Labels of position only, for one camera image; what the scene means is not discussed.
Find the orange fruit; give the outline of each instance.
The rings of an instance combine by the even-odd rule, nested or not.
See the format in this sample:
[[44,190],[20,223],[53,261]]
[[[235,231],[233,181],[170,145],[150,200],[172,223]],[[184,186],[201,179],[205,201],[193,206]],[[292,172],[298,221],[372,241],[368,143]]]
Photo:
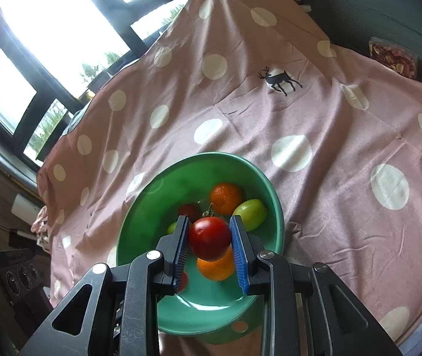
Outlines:
[[232,183],[220,183],[212,189],[209,200],[214,211],[223,215],[231,215],[235,208],[242,203],[242,192]]
[[229,246],[224,256],[215,261],[204,261],[201,258],[196,260],[196,267],[201,274],[211,281],[223,281],[230,277],[234,271],[234,255],[232,246]]

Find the black window frame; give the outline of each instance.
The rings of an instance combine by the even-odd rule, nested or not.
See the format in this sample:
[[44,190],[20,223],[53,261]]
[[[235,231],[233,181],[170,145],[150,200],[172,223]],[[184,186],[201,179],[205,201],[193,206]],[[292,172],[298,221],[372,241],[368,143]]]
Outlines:
[[[91,1],[130,49],[119,60],[114,62],[105,71],[102,71],[89,83],[86,92],[89,90],[97,93],[110,79],[109,76],[114,76],[124,66],[142,57],[159,38],[160,32],[164,32],[168,26],[163,26],[142,40],[132,29],[131,25],[154,9],[173,0],[132,0],[128,3],[124,0]],[[83,97],[79,99],[74,98],[21,43],[6,23],[1,7],[0,49],[3,50],[27,82],[36,90],[36,94],[31,99],[13,134],[0,122],[0,143],[30,169],[37,172],[39,166],[24,154],[24,150],[51,104],[57,99],[65,106],[68,112],[75,114],[84,108],[87,101],[82,100]],[[43,148],[38,153],[37,159],[44,161],[53,146],[62,136],[69,121],[70,117],[66,113],[46,140]]]

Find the deer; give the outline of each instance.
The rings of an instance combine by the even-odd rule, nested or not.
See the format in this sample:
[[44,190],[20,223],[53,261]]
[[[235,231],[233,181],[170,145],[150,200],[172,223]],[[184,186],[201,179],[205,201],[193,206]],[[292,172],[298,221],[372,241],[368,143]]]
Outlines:
[[265,79],[265,81],[271,85],[271,87],[278,91],[278,92],[283,92],[285,94],[285,96],[287,96],[287,93],[285,92],[285,90],[281,87],[280,83],[283,82],[287,82],[290,83],[290,85],[293,88],[293,92],[295,92],[295,86],[293,85],[292,82],[297,83],[300,88],[303,88],[303,86],[298,83],[295,79],[292,79],[290,76],[288,76],[288,73],[286,71],[283,71],[282,73],[279,73],[278,75],[270,75],[269,73],[270,68],[269,67],[265,67],[262,71],[265,72],[265,75],[262,75],[259,71],[259,73],[257,74],[257,76],[259,77],[259,79]]

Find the red tomato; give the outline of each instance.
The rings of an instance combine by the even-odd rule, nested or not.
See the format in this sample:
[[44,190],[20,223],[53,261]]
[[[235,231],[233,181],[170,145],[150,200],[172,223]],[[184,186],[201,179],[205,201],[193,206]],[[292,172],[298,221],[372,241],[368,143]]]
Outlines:
[[181,285],[179,285],[178,293],[182,292],[188,286],[188,275],[183,272],[183,277],[181,278]]
[[197,204],[182,204],[178,208],[178,215],[185,215],[191,223],[195,223],[202,217],[202,212]]
[[231,244],[231,231],[223,219],[205,217],[191,225],[188,241],[198,258],[215,261],[226,253]]

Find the green tomato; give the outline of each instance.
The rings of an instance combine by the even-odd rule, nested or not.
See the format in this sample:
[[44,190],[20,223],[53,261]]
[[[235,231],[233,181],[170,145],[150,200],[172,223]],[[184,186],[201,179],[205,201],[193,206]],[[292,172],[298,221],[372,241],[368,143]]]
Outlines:
[[246,231],[257,229],[267,217],[267,208],[260,199],[249,199],[235,208],[232,215],[240,215]]
[[170,226],[166,228],[166,233],[173,234],[175,232],[175,229],[176,229],[176,222],[173,222]]

